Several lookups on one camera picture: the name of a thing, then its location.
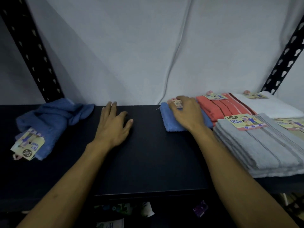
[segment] hand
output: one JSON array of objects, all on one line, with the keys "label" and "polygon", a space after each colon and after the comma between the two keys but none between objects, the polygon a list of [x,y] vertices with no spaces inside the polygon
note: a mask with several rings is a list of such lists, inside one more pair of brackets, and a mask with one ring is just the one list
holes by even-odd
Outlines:
[{"label": "hand", "polygon": [[133,119],[130,119],[124,127],[123,122],[127,112],[121,112],[116,116],[116,111],[116,102],[112,106],[111,102],[108,102],[107,106],[102,108],[100,122],[92,143],[106,144],[110,150],[120,145],[127,138]]},{"label": "hand", "polygon": [[204,127],[202,111],[195,98],[185,96],[178,96],[176,98],[183,103],[182,110],[178,110],[174,102],[169,103],[169,107],[173,111],[176,120],[190,133]]}]

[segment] folded blue towel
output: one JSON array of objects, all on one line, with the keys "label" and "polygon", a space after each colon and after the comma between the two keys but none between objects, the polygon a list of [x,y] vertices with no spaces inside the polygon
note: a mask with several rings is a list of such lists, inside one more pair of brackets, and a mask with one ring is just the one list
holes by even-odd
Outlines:
[{"label": "folded blue towel", "polygon": [[[186,130],[179,122],[175,119],[172,110],[166,102],[161,103],[161,116],[163,117],[165,128],[168,132],[179,132]],[[213,124],[207,114],[202,110],[204,123],[207,127],[212,128]]]},{"label": "folded blue towel", "polygon": [[27,112],[16,119],[18,129],[22,132],[16,136],[16,140],[30,127],[41,133],[45,142],[35,157],[43,160],[51,153],[66,127],[85,119],[93,109],[94,104],[75,104],[66,98],[42,104],[38,109]]}]

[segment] purple package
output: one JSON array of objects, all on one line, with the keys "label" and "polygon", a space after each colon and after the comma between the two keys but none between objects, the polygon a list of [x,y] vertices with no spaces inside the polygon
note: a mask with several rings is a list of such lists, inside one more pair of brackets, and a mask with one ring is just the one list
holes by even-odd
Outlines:
[{"label": "purple package", "polygon": [[207,204],[204,201],[201,201],[199,205],[193,208],[193,211],[195,212],[196,216],[200,218],[201,216],[203,216],[207,209]]}]

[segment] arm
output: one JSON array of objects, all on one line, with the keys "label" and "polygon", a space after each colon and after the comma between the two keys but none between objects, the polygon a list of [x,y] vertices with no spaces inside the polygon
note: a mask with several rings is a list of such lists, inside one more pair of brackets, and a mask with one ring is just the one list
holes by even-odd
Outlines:
[{"label": "arm", "polygon": [[170,103],[177,121],[195,138],[206,160],[214,187],[238,227],[298,227],[282,207],[217,141],[204,125],[194,98],[179,96],[183,110]]},{"label": "arm", "polygon": [[67,228],[73,226],[109,150],[128,136],[133,120],[123,127],[127,112],[116,116],[116,103],[102,109],[94,140],[80,159],[41,199],[17,228]]}]

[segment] white cord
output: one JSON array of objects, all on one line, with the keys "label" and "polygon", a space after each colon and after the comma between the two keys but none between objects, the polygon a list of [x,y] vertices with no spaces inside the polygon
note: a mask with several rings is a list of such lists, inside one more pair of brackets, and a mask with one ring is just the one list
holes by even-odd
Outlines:
[{"label": "white cord", "polygon": [[182,39],[183,39],[183,34],[184,34],[184,30],[185,30],[185,25],[186,25],[186,22],[187,22],[189,13],[190,13],[190,7],[191,7],[191,5],[192,5],[192,1],[193,1],[193,0],[188,0],[188,5],[187,5],[186,11],[185,11],[185,15],[184,15],[184,18],[183,18],[183,22],[182,22],[182,25],[181,25],[181,30],[180,30],[180,32],[179,32],[179,41],[178,41],[177,44],[176,44],[176,48],[175,48],[175,50],[174,50],[172,60],[171,60],[171,63],[170,63],[170,65],[169,65],[169,68],[168,68],[168,71],[167,71],[167,75],[166,75],[166,80],[165,80],[165,84],[164,84],[164,89],[163,89],[162,98],[157,102],[157,105],[159,105],[159,104],[161,103],[161,101],[163,100],[163,98],[164,98],[165,95],[166,95],[169,75],[170,75],[171,70],[172,70],[172,67],[173,67],[173,65],[174,65],[174,63],[175,63],[175,61],[176,61],[177,52],[179,51],[179,48],[180,48],[180,45],[181,45],[181,42],[182,42]]}]

